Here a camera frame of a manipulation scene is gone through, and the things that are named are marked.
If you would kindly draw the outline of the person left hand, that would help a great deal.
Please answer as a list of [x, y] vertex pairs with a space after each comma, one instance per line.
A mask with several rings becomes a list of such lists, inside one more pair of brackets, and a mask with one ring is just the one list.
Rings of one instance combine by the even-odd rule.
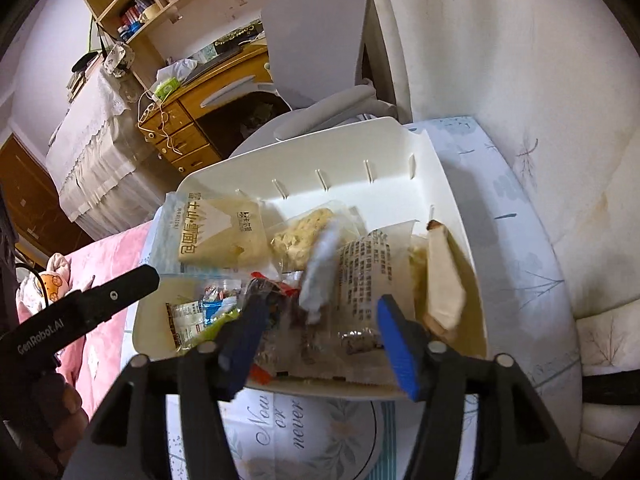
[[13, 415], [1, 419], [1, 429], [17, 452], [18, 472], [25, 479], [59, 479], [88, 427], [81, 397], [62, 375], [47, 374], [34, 385], [27, 409], [40, 417], [36, 428]]

